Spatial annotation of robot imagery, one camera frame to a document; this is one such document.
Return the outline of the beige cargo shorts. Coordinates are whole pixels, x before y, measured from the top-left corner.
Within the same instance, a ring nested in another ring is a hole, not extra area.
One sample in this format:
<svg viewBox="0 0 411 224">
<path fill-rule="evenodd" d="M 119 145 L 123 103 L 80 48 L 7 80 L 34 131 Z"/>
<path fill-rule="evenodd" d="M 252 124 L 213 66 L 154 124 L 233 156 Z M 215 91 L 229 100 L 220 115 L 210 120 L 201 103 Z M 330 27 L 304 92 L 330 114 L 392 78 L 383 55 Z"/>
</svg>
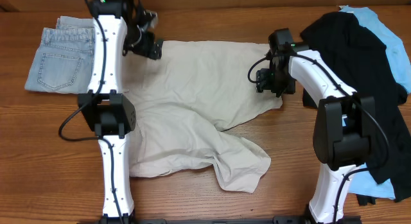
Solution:
<svg viewBox="0 0 411 224">
<path fill-rule="evenodd" d="M 214 168 L 226 191 L 253 193 L 271 159 L 257 144 L 228 130 L 282 105 L 258 93 L 247 73 L 268 45 L 166 41 L 162 57 L 125 57 L 123 86 L 137 124 L 130 133 L 132 177 L 153 178 Z"/>
</svg>

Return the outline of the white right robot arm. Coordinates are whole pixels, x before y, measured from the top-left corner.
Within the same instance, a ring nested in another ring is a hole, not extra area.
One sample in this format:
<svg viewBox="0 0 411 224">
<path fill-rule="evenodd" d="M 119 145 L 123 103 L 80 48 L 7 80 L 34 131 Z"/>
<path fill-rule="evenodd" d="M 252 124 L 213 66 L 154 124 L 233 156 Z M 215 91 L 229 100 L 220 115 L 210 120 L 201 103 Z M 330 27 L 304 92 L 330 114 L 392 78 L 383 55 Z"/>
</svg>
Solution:
<svg viewBox="0 0 411 224">
<path fill-rule="evenodd" d="M 375 143 L 374 99 L 361 96 L 344 83 L 322 60 L 319 52 L 294 42 L 287 28 L 269 38 L 267 68 L 256 72 L 253 83 L 260 93 L 276 97 L 294 94 L 299 82 L 317 107 L 313 148 L 320 172 L 313 198 L 300 216 L 276 216 L 274 223 L 361 223 L 346 216 L 344 203 L 356 172 Z"/>
</svg>

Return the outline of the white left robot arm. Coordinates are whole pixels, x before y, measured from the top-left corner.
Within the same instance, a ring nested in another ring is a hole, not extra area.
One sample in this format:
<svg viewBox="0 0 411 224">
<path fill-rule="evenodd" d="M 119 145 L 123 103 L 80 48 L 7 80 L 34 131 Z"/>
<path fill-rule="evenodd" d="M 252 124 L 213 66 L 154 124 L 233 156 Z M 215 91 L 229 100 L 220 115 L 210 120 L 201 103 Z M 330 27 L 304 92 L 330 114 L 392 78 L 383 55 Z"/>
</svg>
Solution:
<svg viewBox="0 0 411 224">
<path fill-rule="evenodd" d="M 123 90 L 123 62 L 128 53 L 161 59 L 163 41 L 151 32 L 158 15 L 145 9 L 141 0 L 91 0 L 87 6 L 94 24 L 94 65 L 78 106 L 103 158 L 105 192 L 99 222 L 134 223 L 128 135 L 137 119 Z"/>
</svg>

